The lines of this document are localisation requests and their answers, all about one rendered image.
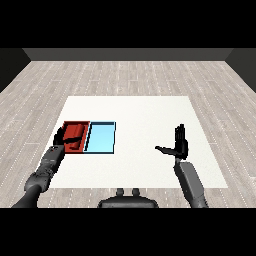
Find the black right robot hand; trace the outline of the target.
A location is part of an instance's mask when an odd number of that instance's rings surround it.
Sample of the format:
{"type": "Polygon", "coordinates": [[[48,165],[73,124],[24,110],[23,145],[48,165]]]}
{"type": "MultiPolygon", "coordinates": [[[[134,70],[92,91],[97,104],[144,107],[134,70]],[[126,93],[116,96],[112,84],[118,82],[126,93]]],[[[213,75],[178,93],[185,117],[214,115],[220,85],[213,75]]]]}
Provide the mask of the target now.
{"type": "Polygon", "coordinates": [[[188,157],[188,141],[185,138],[184,125],[180,124],[175,128],[174,148],[156,146],[156,149],[163,154],[173,155],[175,158],[185,160],[188,157]]]}

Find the shallow red open box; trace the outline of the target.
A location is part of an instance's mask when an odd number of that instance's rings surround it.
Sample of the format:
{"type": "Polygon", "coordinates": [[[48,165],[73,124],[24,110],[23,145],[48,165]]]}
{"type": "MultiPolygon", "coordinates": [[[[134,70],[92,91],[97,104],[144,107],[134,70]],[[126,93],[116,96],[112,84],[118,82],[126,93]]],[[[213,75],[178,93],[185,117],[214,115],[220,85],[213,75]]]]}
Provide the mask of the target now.
{"type": "Polygon", "coordinates": [[[85,125],[85,130],[84,130],[84,134],[83,134],[83,139],[82,142],[80,144],[80,147],[78,150],[71,150],[70,149],[70,143],[69,144],[64,144],[65,147],[65,153],[66,154],[82,154],[84,152],[85,149],[85,145],[86,145],[86,139],[87,139],[87,133],[90,127],[90,122],[89,121],[65,121],[63,123],[63,131],[64,131],[64,138],[72,138],[74,131],[76,129],[76,126],[78,124],[84,124],[85,125]]]}

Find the small red can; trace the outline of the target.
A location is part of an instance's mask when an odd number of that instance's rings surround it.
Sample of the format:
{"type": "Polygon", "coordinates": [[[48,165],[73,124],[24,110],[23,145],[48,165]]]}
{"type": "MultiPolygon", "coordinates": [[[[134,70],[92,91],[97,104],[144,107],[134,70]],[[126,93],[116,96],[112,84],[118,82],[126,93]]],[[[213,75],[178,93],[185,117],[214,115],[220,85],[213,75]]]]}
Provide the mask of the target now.
{"type": "Polygon", "coordinates": [[[70,143],[70,149],[71,150],[78,150],[79,149],[80,144],[81,144],[82,139],[83,139],[84,130],[85,130],[85,125],[84,124],[78,124],[76,126],[73,137],[71,138],[71,143],[70,143]]]}

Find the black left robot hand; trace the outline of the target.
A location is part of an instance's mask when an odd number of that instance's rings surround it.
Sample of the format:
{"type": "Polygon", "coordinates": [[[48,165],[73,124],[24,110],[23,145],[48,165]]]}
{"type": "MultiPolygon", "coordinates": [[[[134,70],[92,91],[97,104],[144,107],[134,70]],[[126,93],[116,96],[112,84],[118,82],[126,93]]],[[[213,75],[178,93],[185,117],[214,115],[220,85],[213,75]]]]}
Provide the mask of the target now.
{"type": "Polygon", "coordinates": [[[75,143],[78,142],[82,139],[81,136],[78,137],[73,137],[73,138],[64,138],[64,131],[62,128],[59,128],[57,130],[57,133],[54,135],[54,140],[53,144],[54,145],[64,145],[64,144],[69,144],[69,143],[75,143]]]}

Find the dark grey robot body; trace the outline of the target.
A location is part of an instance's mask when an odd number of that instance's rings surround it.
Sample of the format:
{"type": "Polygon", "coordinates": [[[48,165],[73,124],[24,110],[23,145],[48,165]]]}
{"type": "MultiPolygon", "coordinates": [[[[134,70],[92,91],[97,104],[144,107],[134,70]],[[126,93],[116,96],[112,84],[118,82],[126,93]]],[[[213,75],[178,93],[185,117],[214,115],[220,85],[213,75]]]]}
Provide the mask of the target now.
{"type": "Polygon", "coordinates": [[[101,200],[98,208],[158,208],[158,204],[155,200],[142,197],[138,188],[132,189],[131,196],[125,196],[124,189],[118,188],[116,195],[101,200]]]}

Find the shallow light blue open box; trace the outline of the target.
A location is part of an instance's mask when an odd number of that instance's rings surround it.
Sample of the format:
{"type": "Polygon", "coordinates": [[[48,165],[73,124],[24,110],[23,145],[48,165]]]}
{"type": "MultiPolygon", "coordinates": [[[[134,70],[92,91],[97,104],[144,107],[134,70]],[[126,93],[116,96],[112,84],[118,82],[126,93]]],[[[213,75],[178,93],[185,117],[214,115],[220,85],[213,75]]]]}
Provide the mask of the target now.
{"type": "Polygon", "coordinates": [[[86,135],[85,154],[113,154],[116,123],[114,121],[93,121],[86,135]]]}

